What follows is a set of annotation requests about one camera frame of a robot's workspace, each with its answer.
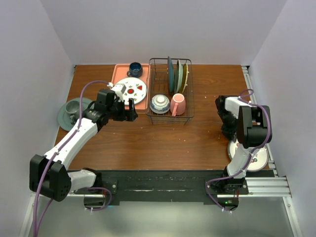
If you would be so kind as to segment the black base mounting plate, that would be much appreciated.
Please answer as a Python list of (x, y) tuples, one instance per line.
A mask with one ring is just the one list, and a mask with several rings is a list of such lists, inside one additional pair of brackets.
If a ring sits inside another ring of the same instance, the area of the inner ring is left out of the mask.
[(123, 201), (202, 202), (237, 206), (249, 193), (246, 179), (221, 180), (222, 170), (102, 170), (112, 205)]

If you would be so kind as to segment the blue white porcelain bowl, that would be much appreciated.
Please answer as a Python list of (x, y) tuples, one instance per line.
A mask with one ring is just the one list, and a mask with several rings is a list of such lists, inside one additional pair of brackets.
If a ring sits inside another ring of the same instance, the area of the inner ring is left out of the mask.
[(156, 114), (165, 114), (170, 110), (170, 100), (163, 94), (155, 95), (150, 101), (150, 109)]

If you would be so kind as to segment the grey green saucer plate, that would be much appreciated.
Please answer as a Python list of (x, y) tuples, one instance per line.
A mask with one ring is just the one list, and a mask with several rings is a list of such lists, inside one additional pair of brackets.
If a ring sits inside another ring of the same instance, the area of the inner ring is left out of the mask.
[[(72, 99), (70, 101), (79, 101), (80, 102), (80, 98), (78, 97), (78, 98)], [(65, 111), (65, 107), (66, 107), (67, 102), (60, 108), (58, 115), (57, 115), (57, 121), (59, 123), (59, 126), (63, 130), (70, 131), (74, 127), (74, 125), (71, 124), (70, 118)]]

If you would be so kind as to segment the dark blue mug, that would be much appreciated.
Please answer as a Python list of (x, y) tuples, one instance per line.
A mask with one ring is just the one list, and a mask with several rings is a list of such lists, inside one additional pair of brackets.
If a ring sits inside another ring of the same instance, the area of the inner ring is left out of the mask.
[(129, 65), (129, 70), (127, 71), (128, 77), (139, 78), (143, 74), (143, 67), (138, 62), (133, 62)]

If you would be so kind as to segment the white watermelon pattern plate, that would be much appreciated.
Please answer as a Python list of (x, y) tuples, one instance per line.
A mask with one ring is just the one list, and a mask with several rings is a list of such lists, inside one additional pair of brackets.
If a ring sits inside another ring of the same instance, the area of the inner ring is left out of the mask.
[(129, 105), (128, 100), (132, 98), (134, 100), (134, 104), (141, 103), (147, 95), (147, 86), (146, 84), (139, 78), (128, 77), (119, 80), (115, 85), (124, 84), (125, 91), (123, 92), (124, 104), (126, 106)]

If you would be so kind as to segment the light green flower plate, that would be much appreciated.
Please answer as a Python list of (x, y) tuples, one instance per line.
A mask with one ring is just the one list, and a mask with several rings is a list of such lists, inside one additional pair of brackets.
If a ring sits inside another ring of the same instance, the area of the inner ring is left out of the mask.
[(183, 77), (183, 65), (180, 59), (177, 60), (177, 69), (175, 73), (175, 93), (179, 93), (180, 87), (182, 84), (182, 77)]

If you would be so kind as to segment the yellow woven bamboo plate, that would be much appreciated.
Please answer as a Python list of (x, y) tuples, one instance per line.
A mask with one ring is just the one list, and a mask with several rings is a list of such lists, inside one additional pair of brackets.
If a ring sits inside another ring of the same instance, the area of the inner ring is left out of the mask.
[(183, 79), (182, 79), (182, 92), (181, 93), (184, 93), (185, 91), (185, 88), (187, 86), (187, 79), (188, 79), (188, 74), (189, 74), (189, 70), (188, 70), (188, 64), (186, 63), (184, 66), (183, 66)]

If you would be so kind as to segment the dark teal plate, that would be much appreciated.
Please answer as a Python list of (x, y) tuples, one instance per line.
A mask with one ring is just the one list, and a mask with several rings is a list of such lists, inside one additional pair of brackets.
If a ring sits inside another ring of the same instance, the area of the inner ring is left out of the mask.
[(168, 56), (168, 91), (170, 94), (174, 91), (174, 66), (172, 63), (172, 59)]

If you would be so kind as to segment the grey metal mug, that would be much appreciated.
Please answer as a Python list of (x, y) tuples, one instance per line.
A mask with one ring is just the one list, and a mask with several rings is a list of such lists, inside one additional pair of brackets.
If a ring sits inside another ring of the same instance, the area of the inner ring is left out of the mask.
[(79, 101), (69, 101), (66, 104), (65, 111), (70, 118), (72, 125), (76, 124), (77, 120), (80, 117), (80, 104)]

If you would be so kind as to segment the pink ceramic mug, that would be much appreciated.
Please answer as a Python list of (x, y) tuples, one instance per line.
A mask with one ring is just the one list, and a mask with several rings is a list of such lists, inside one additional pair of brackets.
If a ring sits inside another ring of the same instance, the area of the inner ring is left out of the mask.
[(183, 94), (174, 94), (170, 102), (172, 116), (180, 116), (185, 112), (186, 100)]

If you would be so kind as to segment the white plate red characters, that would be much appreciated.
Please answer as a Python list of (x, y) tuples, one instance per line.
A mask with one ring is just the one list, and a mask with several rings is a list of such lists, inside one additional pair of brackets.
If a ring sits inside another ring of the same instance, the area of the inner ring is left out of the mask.
[[(238, 140), (231, 140), (228, 144), (228, 156), (232, 160), (239, 146)], [(248, 172), (257, 172), (263, 169), (269, 161), (269, 155), (267, 147), (264, 146), (257, 151), (256, 155), (253, 157), (247, 171)]]

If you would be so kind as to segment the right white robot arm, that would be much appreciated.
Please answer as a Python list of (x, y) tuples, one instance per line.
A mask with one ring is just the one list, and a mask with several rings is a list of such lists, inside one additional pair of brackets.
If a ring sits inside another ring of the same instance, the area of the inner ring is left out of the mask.
[(231, 194), (242, 187), (247, 169), (256, 153), (272, 139), (270, 108), (245, 101), (241, 96), (220, 95), (215, 100), (222, 121), (222, 134), (239, 142), (235, 155), (225, 167), (223, 177), (210, 187)]

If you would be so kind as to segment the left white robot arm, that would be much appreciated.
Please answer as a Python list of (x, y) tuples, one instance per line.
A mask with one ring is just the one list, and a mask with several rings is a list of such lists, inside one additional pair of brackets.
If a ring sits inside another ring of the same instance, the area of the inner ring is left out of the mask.
[(71, 191), (86, 188), (96, 194), (102, 189), (102, 177), (98, 171), (84, 168), (69, 172), (68, 168), (83, 146), (95, 136), (109, 120), (134, 121), (138, 115), (134, 100), (128, 100), (125, 109), (123, 95), (126, 87), (115, 85), (101, 89), (93, 108), (87, 108), (69, 133), (43, 156), (30, 160), (29, 188), (55, 201), (62, 201)]

